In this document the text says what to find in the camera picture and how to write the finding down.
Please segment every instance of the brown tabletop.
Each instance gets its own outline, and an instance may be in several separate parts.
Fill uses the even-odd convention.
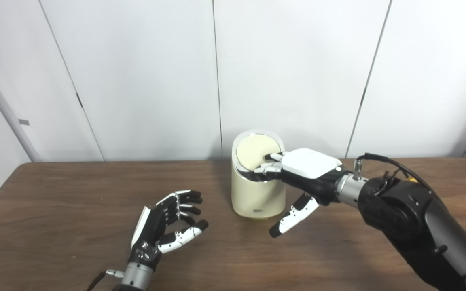
[[[466,158],[398,160],[466,229]],[[365,177],[387,168],[364,165]],[[210,226],[163,256],[152,291],[433,290],[355,208],[320,207],[273,239],[268,230],[279,217],[235,214],[230,179],[228,161],[24,164],[0,189],[0,291],[83,291],[99,272],[123,270],[143,205],[188,188],[202,192]],[[287,205],[299,194],[289,187]],[[95,290],[118,281],[106,276]]]

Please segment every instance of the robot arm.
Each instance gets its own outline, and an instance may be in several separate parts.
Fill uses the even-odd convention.
[[[188,203],[202,203],[200,192],[176,191],[159,201],[153,209],[144,207],[131,242],[131,254],[125,272],[107,270],[121,278],[113,291],[146,291],[161,255],[171,252],[201,234],[208,222],[195,222],[188,213],[199,215],[199,208]],[[165,234],[166,227],[183,220],[190,226]]]
[[[255,173],[304,190],[291,210],[271,229],[273,237],[305,219],[316,204],[342,202],[355,207],[366,224],[390,240],[417,275],[440,291],[466,291],[466,232],[421,177],[387,157],[365,154],[355,171],[309,149],[270,154]],[[362,160],[378,160],[398,169],[383,177],[361,177]],[[396,177],[402,171],[406,180]]]

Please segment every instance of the silver rim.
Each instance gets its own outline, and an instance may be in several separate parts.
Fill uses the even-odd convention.
[[[285,147],[283,146],[283,142],[279,136],[277,136],[274,132],[272,131],[267,131],[264,129],[251,129],[249,131],[244,131],[241,134],[239,134],[235,140],[233,140],[233,148],[231,149],[231,161],[233,163],[233,169],[235,169],[235,172],[237,172],[241,177],[244,179],[251,181],[251,182],[260,182],[260,183],[266,183],[268,181],[252,181],[248,179],[245,175],[242,173],[250,173],[252,172],[251,170],[246,169],[242,164],[238,161],[238,156],[237,156],[237,147],[240,144],[240,141],[243,140],[244,138],[251,136],[251,135],[266,135],[272,139],[274,139],[279,148],[280,152],[285,151]]]

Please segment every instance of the small label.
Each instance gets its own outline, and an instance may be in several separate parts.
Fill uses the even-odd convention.
[[[21,125],[28,125],[28,126],[30,126],[30,121],[28,121],[28,120],[18,119],[18,121],[19,121],[19,124],[21,124]]]

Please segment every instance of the beige cylinder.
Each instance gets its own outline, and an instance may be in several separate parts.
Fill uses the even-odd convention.
[[[278,180],[254,181],[252,171],[266,154],[284,151],[283,142],[274,133],[253,129],[241,133],[233,142],[231,153],[231,201],[243,217],[273,217],[285,209],[285,184]]]

